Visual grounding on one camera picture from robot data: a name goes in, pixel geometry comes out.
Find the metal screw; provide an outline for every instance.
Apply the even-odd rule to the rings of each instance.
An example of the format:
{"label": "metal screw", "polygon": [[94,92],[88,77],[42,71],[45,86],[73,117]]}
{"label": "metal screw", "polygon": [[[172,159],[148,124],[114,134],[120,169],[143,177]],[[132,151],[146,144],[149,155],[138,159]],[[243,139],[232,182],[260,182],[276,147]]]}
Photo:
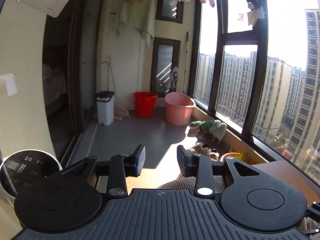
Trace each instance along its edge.
{"label": "metal screw", "polygon": [[121,196],[124,194],[124,190],[122,188],[115,187],[109,190],[109,194],[113,196]]}
{"label": "metal screw", "polygon": [[202,196],[209,196],[213,193],[213,190],[208,187],[201,187],[200,189],[197,190],[197,192]]}

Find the sky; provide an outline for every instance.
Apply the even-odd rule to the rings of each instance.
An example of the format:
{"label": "sky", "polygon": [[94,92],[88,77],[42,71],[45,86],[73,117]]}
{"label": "sky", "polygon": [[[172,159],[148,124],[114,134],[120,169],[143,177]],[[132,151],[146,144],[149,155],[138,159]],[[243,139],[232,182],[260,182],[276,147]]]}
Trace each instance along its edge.
{"label": "sky", "polygon": [[[307,65],[307,25],[304,9],[318,9],[317,0],[267,0],[268,6],[268,56],[278,57],[291,66],[303,70]],[[228,32],[252,30],[248,26],[246,0],[228,0]],[[238,14],[244,13],[244,21]],[[217,47],[217,7],[203,4],[200,53],[213,55]],[[225,51],[237,56],[250,56],[256,45],[226,46]]]}

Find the wooden table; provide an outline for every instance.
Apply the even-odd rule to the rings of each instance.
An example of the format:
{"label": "wooden table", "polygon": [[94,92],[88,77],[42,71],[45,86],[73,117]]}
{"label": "wooden table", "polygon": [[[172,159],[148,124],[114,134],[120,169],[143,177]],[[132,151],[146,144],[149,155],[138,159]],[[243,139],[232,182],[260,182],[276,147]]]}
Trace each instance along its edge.
{"label": "wooden table", "polygon": [[253,166],[300,190],[305,196],[308,205],[311,205],[313,201],[320,201],[317,194],[302,178],[297,169],[287,161],[262,163]]}

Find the stuffed animal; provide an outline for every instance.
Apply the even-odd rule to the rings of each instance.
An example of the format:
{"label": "stuffed animal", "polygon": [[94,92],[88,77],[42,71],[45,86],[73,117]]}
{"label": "stuffed animal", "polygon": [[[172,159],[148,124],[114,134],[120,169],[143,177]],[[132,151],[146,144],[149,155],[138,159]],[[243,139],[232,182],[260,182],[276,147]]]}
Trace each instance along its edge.
{"label": "stuffed animal", "polygon": [[189,132],[198,131],[201,135],[208,132],[210,141],[216,145],[223,139],[227,130],[227,125],[220,120],[195,121],[190,126]]}
{"label": "stuffed animal", "polygon": [[195,146],[191,147],[190,149],[187,149],[187,152],[192,155],[194,153],[199,153],[202,155],[207,155],[211,158],[213,161],[218,161],[219,153],[217,153],[216,149],[213,149],[212,151],[209,149],[208,144],[203,144],[201,142],[196,143]]}

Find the digital display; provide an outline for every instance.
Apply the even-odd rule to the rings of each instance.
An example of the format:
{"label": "digital display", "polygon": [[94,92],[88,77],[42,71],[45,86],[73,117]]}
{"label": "digital display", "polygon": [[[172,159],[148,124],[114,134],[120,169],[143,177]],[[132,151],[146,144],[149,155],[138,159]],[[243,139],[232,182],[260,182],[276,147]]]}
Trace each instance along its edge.
{"label": "digital display", "polygon": [[16,195],[31,184],[59,171],[59,166],[50,155],[26,150],[4,161],[0,170],[0,183],[10,195]]}
{"label": "digital display", "polygon": [[21,163],[15,162],[13,160],[9,160],[8,162],[5,163],[5,166],[10,169],[16,171]]}

